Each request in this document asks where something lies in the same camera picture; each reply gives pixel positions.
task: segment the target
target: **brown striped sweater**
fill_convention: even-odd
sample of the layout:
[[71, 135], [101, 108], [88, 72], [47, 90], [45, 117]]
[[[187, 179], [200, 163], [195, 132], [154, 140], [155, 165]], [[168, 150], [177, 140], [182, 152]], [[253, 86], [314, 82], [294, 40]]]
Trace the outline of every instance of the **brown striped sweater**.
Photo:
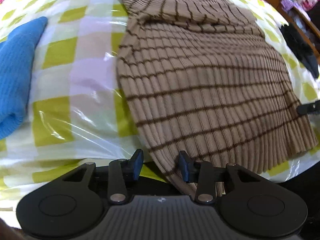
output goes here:
[[227, 0], [122, 1], [118, 79], [153, 160], [179, 190], [195, 192], [176, 169], [180, 150], [261, 173], [317, 144], [249, 10]]

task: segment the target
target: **wooden cabinet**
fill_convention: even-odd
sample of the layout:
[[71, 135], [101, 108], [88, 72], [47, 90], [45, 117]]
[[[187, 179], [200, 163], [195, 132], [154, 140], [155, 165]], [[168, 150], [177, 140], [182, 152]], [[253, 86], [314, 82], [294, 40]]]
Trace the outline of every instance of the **wooden cabinet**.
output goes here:
[[[303, 39], [306, 43], [310, 45], [312, 48], [318, 63], [320, 64], [320, 53], [313, 45], [313, 43], [308, 39], [308, 37], [304, 34], [304, 32], [296, 25], [294, 20], [282, 9], [281, 0], [265, 0], [267, 3], [271, 4], [289, 23], [292, 23], [294, 27], [299, 31]], [[292, 8], [299, 15], [299, 17], [303, 20], [306, 24], [306, 27], [315, 35], [316, 38], [320, 39], [320, 31], [318, 28], [310, 22], [297, 8]]]

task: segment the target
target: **blue knit fabric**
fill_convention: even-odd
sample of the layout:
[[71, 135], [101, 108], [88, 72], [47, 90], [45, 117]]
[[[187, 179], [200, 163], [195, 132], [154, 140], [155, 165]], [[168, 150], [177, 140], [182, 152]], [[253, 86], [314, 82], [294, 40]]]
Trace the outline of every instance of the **blue knit fabric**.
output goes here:
[[46, 17], [32, 20], [0, 43], [0, 139], [13, 133], [26, 115], [35, 48], [47, 23]]

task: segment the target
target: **dark brown stripe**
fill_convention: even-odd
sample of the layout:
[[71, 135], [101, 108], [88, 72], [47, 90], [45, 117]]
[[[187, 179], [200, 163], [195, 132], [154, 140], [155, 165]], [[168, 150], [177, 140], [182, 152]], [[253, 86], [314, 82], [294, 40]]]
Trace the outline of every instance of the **dark brown stripe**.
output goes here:
[[[125, 64], [127, 64], [128, 66], [138, 66], [137, 64], [135, 63], [132, 63], [132, 64], [129, 64], [127, 63], [126, 61], [124, 61], [123, 58], [120, 58]], [[190, 66], [185, 66], [184, 69], [196, 69], [196, 68], [208, 68], [208, 69], [212, 69], [212, 66], [211, 65], [197, 65], [197, 66], [194, 66], [194, 65], [190, 65]], [[226, 69], [234, 69], [235, 67], [234, 66], [224, 66], [224, 65], [220, 65], [219, 68], [226, 68]], [[279, 71], [278, 70], [274, 70], [274, 69], [266, 69], [266, 68], [261, 68], [261, 67], [242, 67], [242, 66], [239, 66], [239, 67], [236, 67], [236, 69], [244, 69], [244, 70], [262, 70], [262, 71], [268, 71], [268, 72], [275, 72], [275, 73], [278, 73]], [[157, 75], [159, 74], [167, 74], [167, 73], [175, 73], [178, 69], [166, 69], [164, 71], [157, 71], [156, 73], [153, 73], [153, 74], [143, 74], [143, 75], [140, 75], [140, 76], [132, 76], [132, 75], [124, 75], [124, 74], [121, 74], [119, 75], [119, 78], [132, 78], [132, 79], [138, 79], [138, 78], [150, 78], [150, 77], [156, 77]]]
[[229, 22], [229, 25], [231, 25], [231, 21], [230, 21], [230, 19], [229, 19], [229, 15], [227, 14], [227, 12], [224, 10], [224, 9], [222, 9], [222, 6], [221, 6], [221, 4], [220, 3], [217, 3], [218, 5], [219, 5], [219, 7], [220, 7], [220, 9], [221, 9], [221, 11], [222, 12], [224, 12], [225, 14], [226, 14], [226, 19], [228, 20], [228, 22]]
[[[209, 59], [209, 57], [207, 56], [207, 54], [208, 54], [207, 52], [204, 52], [204, 53], [200, 53], [199, 55], [195, 55], [194, 57], [206, 56], [206, 57]], [[224, 54], [224, 53], [216, 53], [216, 54], [217, 54], [217, 55], [227, 55], [227, 54]], [[264, 55], [255, 55], [255, 54], [247, 54], [247, 55], [249, 55], [249, 56], [255, 56], [255, 57], [256, 57], [256, 56], [258, 56], [258, 57], [264, 57]], [[128, 64], [129, 66], [131, 66], [131, 65], [137, 65], [137, 64], [140, 64], [140, 63], [145, 64], [145, 63], [147, 63], [147, 62], [152, 63], [152, 62], [161, 61], [161, 60], [170, 60], [170, 59], [179, 59], [179, 60], [181, 60], [181, 59], [191, 59], [191, 58], [193, 58], [193, 57], [183, 57], [183, 56], [168, 57], [168, 58], [161, 57], [161, 58], [155, 58], [155, 59], [144, 59], [144, 60], [139, 61], [139, 62], [137, 62], [137, 63], [128, 63], [123, 57], [121, 57], [121, 58], [119, 58], [119, 59], [123, 60], [126, 64]], [[269, 58], [269, 60], [275, 60], [275, 61], [278, 61], [278, 62], [280, 62], [280, 63], [283, 63], [281, 60], [275, 59], [275, 58]], [[287, 73], [287, 69], [285, 69], [285, 70], [279, 69], [279, 70], [274, 70], [274, 71]]]
[[248, 87], [248, 86], [258, 86], [258, 85], [271, 85], [271, 84], [282, 84], [282, 83], [289, 83], [291, 85], [290, 81], [273, 81], [273, 82], [257, 82], [257, 83], [251, 83], [251, 84], [232, 84], [232, 85], [226, 85], [226, 84], [215, 84], [215, 85], [198, 85], [194, 87], [188, 87], [188, 88], [179, 88], [179, 89], [172, 89], [169, 91], [161, 91], [161, 92], [156, 92], [153, 94], [148, 94], [148, 95], [132, 95], [132, 96], [127, 96], [126, 99], [127, 101], [134, 100], [134, 99], [142, 99], [142, 98], [154, 98], [158, 96], [166, 96], [166, 95], [172, 95], [174, 93], [183, 93], [183, 92], [189, 92], [192, 90], [199, 90], [199, 89], [209, 89], [209, 88], [236, 88], [236, 87]]
[[[213, 10], [215, 10], [217, 13], [219, 13], [219, 11], [216, 9], [216, 8], [214, 8], [211, 4], [209, 4], [209, 6], [213, 9]], [[224, 15], [222, 15], [222, 17], [224, 17], [226, 20], [227, 20], [227, 22], [228, 22], [228, 25], [231, 25], [231, 21], [230, 21], [230, 19], [228, 18], [228, 17], [225, 17]]]
[[190, 11], [190, 8], [189, 8], [188, 3], [187, 3], [186, 1], [184, 1], [184, 2], [185, 2], [185, 4], [187, 5], [187, 9], [188, 9], [188, 11], [189, 11], [189, 13], [190, 13], [191, 21], [194, 21], [194, 19], [193, 19], [193, 13]]
[[[166, 31], [165, 29], [163, 29], [163, 28], [158, 28], [158, 26], [147, 26], [147, 25], [145, 25], [145, 28], [146, 29], [148, 29], [148, 30], [157, 30], [157, 31]], [[170, 30], [172, 33], [176, 33], [176, 34], [186, 34], [186, 33], [188, 33], [188, 34], [190, 34], [189, 32], [187, 32], [185, 29], [181, 29], [181, 28], [179, 28], [178, 30]], [[216, 43], [216, 42], [218, 42], [219, 41], [219, 39], [212, 39], [212, 36], [209, 36], [210, 35], [210, 33], [205, 33], [205, 34], [203, 34], [202, 36], [204, 36], [207, 40], [205, 41], [205, 42], [210, 42], [210, 43]], [[244, 36], [245, 37], [242, 37], [242, 35], [243, 34], [239, 34], [239, 35], [237, 35], [237, 36], [234, 36], [233, 35], [233, 33], [218, 33], [217, 34], [217, 36], [218, 35], [224, 35], [224, 37], [226, 36], [226, 35], [229, 35], [229, 36], [227, 36], [228, 37], [228, 39], [230, 39], [230, 40], [236, 40], [236, 41], [247, 41], [247, 40], [249, 40], [249, 41], [257, 41], [257, 42], [259, 42], [259, 43], [265, 43], [265, 40], [264, 39], [262, 39], [260, 36], [250, 36], [250, 37], [248, 37], [250, 34], [245, 34]], [[193, 40], [194, 41], [201, 41], [201, 42], [204, 42], [203, 40], [201, 40], [201, 38], [202, 37], [199, 37], [199, 38], [197, 38], [197, 39], [195, 39], [195, 38], [193, 38]], [[272, 48], [272, 46], [271, 45], [268, 45], [268, 44], [266, 44], [266, 47], [269, 47], [269, 48]]]
[[[142, 50], [150, 50], [150, 49], [190, 49], [190, 46], [175, 46], [175, 45], [172, 45], [172, 46], [162, 46], [162, 45], [159, 45], [159, 46], [154, 46], [154, 47], [147, 47], [147, 48], [140, 48], [140, 49], [135, 49], [133, 48], [133, 45], [120, 45], [119, 48], [128, 48], [128, 47], [131, 47], [134, 51], [139, 51], [141, 52]], [[265, 49], [265, 48], [269, 48], [267, 46], [257, 46], [257, 45], [246, 45], [245, 46], [246, 48], [255, 48], [255, 49]], [[201, 48], [201, 49], [205, 49], [205, 47], [196, 47], [194, 46], [194, 48], [198, 49], [198, 48]], [[219, 49], [219, 48], [227, 48], [229, 49], [230, 48], [230, 44], [225, 44], [225, 43], [217, 43], [216, 46], [210, 46], [208, 45], [206, 47], [207, 49]]]
[[195, 7], [197, 8], [198, 12], [199, 12], [199, 13], [202, 13], [202, 12], [199, 10], [197, 4], [196, 4], [195, 2], [193, 2], [193, 3], [194, 3], [194, 5], [195, 5]]
[[241, 106], [241, 105], [244, 105], [244, 104], [252, 103], [252, 102], [255, 102], [255, 101], [268, 100], [268, 99], [273, 99], [273, 98], [284, 97], [288, 92], [292, 92], [292, 90], [287, 90], [281, 95], [272, 95], [272, 96], [261, 97], [261, 98], [251, 98], [251, 99], [245, 100], [243, 102], [235, 103], [235, 104], [222, 104], [222, 105], [218, 105], [218, 106], [198, 107], [198, 108], [195, 108], [195, 109], [191, 109], [191, 110], [186, 110], [186, 111], [182, 111], [182, 112], [179, 112], [179, 113], [170, 114], [170, 115], [167, 115], [167, 116], [164, 116], [164, 117], [158, 117], [158, 118], [154, 118], [154, 119], [151, 119], [151, 120], [140, 121], [140, 122], [136, 123], [136, 126], [140, 127], [140, 126], [143, 126], [143, 125], [146, 125], [146, 124], [169, 121], [170, 119], [177, 118], [177, 117], [180, 117], [180, 116], [185, 116], [185, 115], [188, 115], [188, 114], [195, 114], [195, 113], [197, 113], [199, 111], [215, 110], [215, 109], [220, 109], [220, 108], [224, 108], [224, 107], [235, 107], [235, 106]]
[[147, 3], [147, 5], [146, 5], [141, 11], [139, 11], [139, 12], [144, 12], [145, 10], [147, 10], [147, 8], [150, 6], [150, 4], [151, 4], [152, 1], [153, 1], [153, 0], [149, 0], [148, 3]]
[[165, 2], [166, 2], [166, 0], [163, 0], [163, 1], [162, 1], [162, 4], [161, 4], [161, 6], [160, 6], [160, 17], [161, 17], [161, 19], [163, 19], [163, 7], [164, 7], [164, 5], [165, 5]]
[[[294, 121], [298, 120], [299, 118], [301, 118], [301, 116], [297, 116], [297, 117], [293, 118], [292, 120], [283, 122], [282, 124], [280, 124], [280, 125], [272, 128], [272, 129], [266, 130], [265, 132], [263, 132], [263, 133], [261, 133], [261, 134], [258, 134], [258, 135], [256, 135], [256, 136], [250, 138], [250, 139], [244, 140], [244, 141], [242, 141], [242, 142], [235, 143], [235, 144], [233, 144], [232, 146], [225, 147], [225, 148], [220, 149], [220, 150], [208, 152], [208, 153], [205, 153], [205, 154], [198, 154], [198, 155], [196, 155], [195, 157], [193, 157], [192, 159], [194, 159], [194, 160], [197, 160], [197, 159], [199, 159], [199, 158], [202, 159], [202, 158], [205, 158], [205, 157], [207, 157], [207, 156], [211, 156], [211, 155], [218, 154], [218, 153], [220, 153], [220, 152], [230, 151], [230, 150], [232, 150], [233, 148], [236, 148], [236, 147], [238, 147], [238, 146], [244, 145], [244, 144], [249, 143], [249, 142], [251, 142], [251, 141], [253, 141], [253, 140], [256, 140], [256, 139], [258, 139], [258, 138], [261, 138], [262, 136], [264, 136], [264, 135], [266, 135], [266, 134], [268, 134], [268, 133], [270, 133], [270, 132], [273, 132], [274, 130], [279, 129], [279, 128], [281, 128], [281, 127], [289, 124], [290, 122], [294, 122]], [[164, 174], [164, 176], [173, 175], [177, 170], [178, 170], [178, 166], [176, 165], [174, 168], [172, 168], [171, 170], [169, 170], [169, 171], [167, 171], [167, 172], [164, 172], [163, 174]]]
[[248, 23], [250, 24], [249, 20], [247, 19], [247, 17], [239, 10], [239, 8], [236, 6], [238, 12], [248, 21]]
[[197, 25], [199, 26], [199, 28], [200, 28], [201, 32], [203, 33], [203, 32], [204, 32], [204, 29], [203, 29], [203, 27], [202, 27], [202, 24], [197, 23]]
[[204, 135], [204, 134], [208, 134], [208, 133], [213, 133], [213, 132], [216, 132], [216, 131], [219, 131], [219, 130], [223, 130], [223, 129], [231, 129], [237, 125], [243, 125], [245, 123], [249, 123], [251, 121], [254, 121], [255, 119], [258, 119], [258, 118], [262, 118], [262, 117], [266, 117], [268, 115], [271, 115], [271, 114], [276, 114], [276, 113], [279, 113], [279, 112], [282, 112], [282, 111], [287, 111], [289, 110], [292, 106], [294, 106], [296, 103], [298, 103], [299, 101], [296, 100], [294, 101], [293, 103], [291, 103], [289, 106], [285, 107], [285, 108], [281, 108], [281, 109], [277, 109], [277, 110], [274, 110], [274, 111], [270, 111], [270, 112], [267, 112], [267, 113], [264, 113], [264, 114], [259, 114], [257, 116], [254, 116], [252, 118], [249, 118], [249, 119], [246, 119], [244, 121], [240, 121], [240, 122], [237, 122], [237, 123], [234, 123], [234, 124], [227, 124], [227, 125], [224, 125], [224, 126], [220, 126], [220, 127], [216, 127], [216, 128], [211, 128], [209, 130], [205, 130], [205, 131], [199, 131], [199, 132], [195, 132], [195, 133], [192, 133], [192, 134], [188, 134], [188, 135], [183, 135], [179, 138], [175, 138], [171, 141], [167, 141], [166, 143], [163, 143], [163, 144], [159, 144], [157, 146], [154, 146], [154, 147], [151, 147], [150, 150], [151, 151], [156, 151], [156, 150], [161, 150], [163, 147], [165, 146], [168, 146], [168, 145], [171, 145], [173, 143], [177, 143], [181, 140], [185, 140], [185, 139], [190, 139], [190, 138], [193, 138], [193, 137], [196, 137], [198, 135]]
[[[140, 27], [142, 27], [142, 25], [141, 25], [141, 23], [140, 22], [137, 22], [137, 25], [139, 25]], [[157, 31], [163, 31], [163, 32], [165, 32], [165, 31], [167, 31], [167, 30], [165, 30], [165, 29], [160, 29], [160, 28], [155, 28], [155, 26], [153, 26], [152, 28], [150, 27], [150, 28], [148, 28], [148, 26], [144, 26], [147, 30], [157, 30]], [[184, 34], [184, 35], [186, 35], [186, 32], [185, 31], [177, 31], [177, 30], [170, 30], [170, 32], [172, 32], [172, 33], [175, 33], [175, 34], [178, 34], [178, 35], [180, 35], [181, 36], [181, 34]], [[219, 34], [221, 34], [221, 35], [228, 35], [228, 34], [232, 34], [233, 35], [233, 33], [217, 33], [217, 35], [219, 35]], [[207, 38], [208, 40], [206, 40], [206, 41], [204, 41], [204, 42], [206, 42], [206, 43], [218, 43], [219, 41], [218, 40], [212, 40], [212, 39], [210, 39], [210, 37], [208, 37], [208, 34], [207, 33], [204, 33], [203, 34], [204, 36], [205, 36], [205, 38]], [[261, 43], [262, 41], [265, 43], [265, 41], [264, 40], [262, 40], [261, 39], [261, 37], [260, 36], [255, 36], [254, 35], [254, 37], [257, 37], [257, 38], [254, 38], [254, 37], [250, 37], [250, 38], [243, 38], [243, 37], [241, 37], [241, 35], [242, 34], [238, 34], [238, 35], [236, 35], [236, 36], [232, 36], [232, 37], [228, 37], [228, 39], [229, 40], [237, 40], [237, 41], [247, 41], [247, 40], [249, 40], [249, 41], [257, 41], [257, 42], [259, 42], [259, 43]], [[198, 39], [195, 39], [195, 38], [192, 38], [193, 39], [193, 41], [195, 41], [201, 48], [203, 48], [203, 46], [201, 46], [199, 43], [198, 43], [198, 41], [201, 41], [201, 42], [203, 42], [202, 40], [201, 40], [201, 37], [200, 38], [198, 38]], [[265, 48], [273, 48], [271, 45], [268, 45], [267, 43], [265, 43], [266, 44], [266, 46], [265, 46]]]
[[137, 2], [138, 0], [133, 0], [132, 3], [130, 3], [130, 5], [128, 6], [127, 11], [129, 11], [131, 9], [131, 7]]
[[[226, 25], [223, 25], [224, 27], [225, 27], [225, 29], [226, 29], [226, 32], [227, 33], [224, 33], [224, 34], [232, 34], [233, 35], [233, 33], [228, 33], [228, 29], [227, 29], [227, 27], [226, 27]], [[180, 38], [181, 37], [181, 35], [183, 34], [183, 35], [187, 35], [187, 34], [190, 34], [190, 33], [185, 33], [185, 32], [177, 32], [177, 31], [175, 31], [175, 30], [163, 30], [163, 29], [156, 29], [157, 31], [163, 31], [163, 32], [166, 32], [166, 31], [170, 31], [171, 33], [173, 33], [173, 39], [176, 39], [176, 40], [185, 40], [185, 38]], [[194, 41], [194, 42], [196, 42], [197, 44], [198, 44], [198, 47], [196, 47], [195, 46], [195, 48], [201, 48], [201, 49], [205, 49], [205, 48], [216, 48], [216, 47], [214, 47], [214, 46], [210, 46], [210, 45], [208, 45], [208, 44], [222, 44], [222, 45], [225, 45], [225, 46], [236, 46], [236, 45], [238, 45], [236, 42], [235, 42], [235, 44], [228, 44], [228, 43], [223, 43], [223, 42], [220, 42], [219, 41], [219, 39], [217, 39], [217, 40], [210, 40], [210, 39], [208, 39], [208, 37], [206, 36], [206, 34], [207, 33], [204, 33], [204, 35], [205, 35], [205, 38], [207, 38], [207, 40], [201, 40], [201, 37], [197, 40], [197, 39], [194, 39], [194, 38], [192, 38], [192, 41]], [[140, 40], [147, 40], [147, 39], [151, 39], [151, 38], [143, 38], [143, 37], [139, 37], [139, 36], [137, 36], [136, 35], [136, 37], [138, 38], [138, 39], [140, 39]], [[169, 39], [170, 37], [163, 37], [163, 36], [159, 36], [159, 37], [154, 37], [153, 39]], [[237, 39], [235, 39], [235, 38], [230, 38], [230, 37], [228, 37], [228, 39], [229, 40], [236, 40], [237, 42], [239, 42], [239, 41], [247, 41], [247, 39], [241, 39], [241, 38], [237, 38]], [[247, 45], [247, 44], [243, 44], [243, 46], [245, 46], [245, 47], [256, 47], [256, 48], [263, 48], [263, 49], [266, 49], [266, 50], [268, 50], [268, 49], [272, 49], [272, 50], [274, 50], [270, 45], [268, 45], [267, 43], [265, 43], [265, 41], [263, 41], [263, 43], [261, 42], [261, 40], [259, 40], [259, 39], [256, 39], [256, 40], [254, 40], [254, 41], [256, 41], [257, 42], [257, 44], [256, 45]], [[203, 43], [203, 42], [205, 42], [206, 43], [206, 47], [204, 47], [204, 46], [202, 46], [199, 42], [201, 42], [201, 43]]]
[[245, 24], [243, 20], [239, 19], [239, 18], [233, 13], [233, 11], [232, 11], [231, 8], [230, 8], [230, 5], [228, 4], [227, 6], [228, 6], [228, 8], [229, 8], [229, 11], [232, 13], [233, 17], [236, 18], [239, 22], [242, 22], [243, 24]]
[[[246, 95], [249, 94], [249, 92], [248, 92], [248, 90], [246, 88], [241, 88], [240, 91], [241, 91], [243, 97], [245, 97], [245, 94]], [[251, 111], [251, 114], [258, 113], [259, 111], [257, 110], [256, 105], [255, 104], [252, 104], [252, 105], [248, 105], [248, 107], [249, 107], [249, 109]], [[254, 122], [256, 123], [256, 126], [259, 127], [257, 119], [255, 119]], [[254, 134], [253, 133], [254, 132], [254, 127], [253, 127], [253, 125], [251, 123], [249, 123], [249, 127], [250, 127], [250, 130], [251, 130], [252, 134]]]
[[211, 12], [209, 12], [209, 11], [203, 6], [203, 4], [202, 4], [201, 6], [202, 6], [202, 8], [203, 8], [207, 13], [209, 13], [210, 15], [212, 15], [214, 18], [217, 19], [217, 24], [220, 24], [220, 19], [219, 19], [219, 18], [217, 18], [215, 15], [213, 15]]
[[176, 6], [175, 6], [176, 16], [175, 16], [175, 19], [176, 19], [176, 21], [178, 21], [178, 18], [179, 18], [179, 13], [178, 13], [178, 1], [177, 1], [177, 0], [175, 0], [175, 1], [176, 1]]
[[[239, 77], [239, 80], [240, 80], [240, 75], [241, 75], [240, 71], [236, 71], [236, 69], [233, 68], [232, 74], [233, 74], [234, 77], [238, 74], [238, 77]], [[238, 118], [239, 120], [241, 120], [238, 111], [235, 111], [235, 112], [236, 112], [237, 118]], [[244, 114], [245, 114], [245, 117], [248, 118], [248, 115], [247, 115], [246, 111], [244, 111]], [[249, 123], [249, 127], [250, 127], [250, 130], [251, 130], [252, 134], [254, 134], [251, 123]], [[238, 134], [240, 135], [240, 134], [242, 133], [241, 130], [240, 130], [240, 127], [237, 126], [236, 129], [237, 129], [237, 131], [238, 131]]]
[[139, 36], [136, 34], [136, 33], [133, 33], [132, 31], [130, 31], [128, 28], [126, 28], [126, 30], [125, 30], [129, 35], [131, 35], [131, 36], [135, 36], [135, 37], [137, 37], [138, 39], [142, 39], [142, 38], [139, 38]]
[[202, 20], [201, 24], [204, 24], [205, 21], [207, 20], [207, 18], [208, 18], [208, 16], [205, 14], [204, 17], [203, 17], [203, 20]]

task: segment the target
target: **plaid bedsheet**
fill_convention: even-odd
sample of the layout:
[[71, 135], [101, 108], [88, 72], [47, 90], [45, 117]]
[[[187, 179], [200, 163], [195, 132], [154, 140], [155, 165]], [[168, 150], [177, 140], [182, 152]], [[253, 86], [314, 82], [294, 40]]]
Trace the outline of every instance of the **plaid bedsheet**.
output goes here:
[[[300, 100], [317, 100], [317, 81], [277, 28], [286, 22], [281, 15], [262, 0], [231, 1], [257, 17], [266, 41], [283, 55]], [[143, 148], [116, 82], [115, 56], [127, 21], [120, 0], [5, 0], [0, 5], [0, 41], [40, 16], [49, 23], [36, 48], [28, 117], [0, 141], [0, 216], [12, 226], [19, 226], [12, 213], [28, 192], [88, 159], [106, 165]], [[312, 123], [320, 140], [317, 117]], [[320, 145], [263, 176], [285, 181], [319, 160]]]

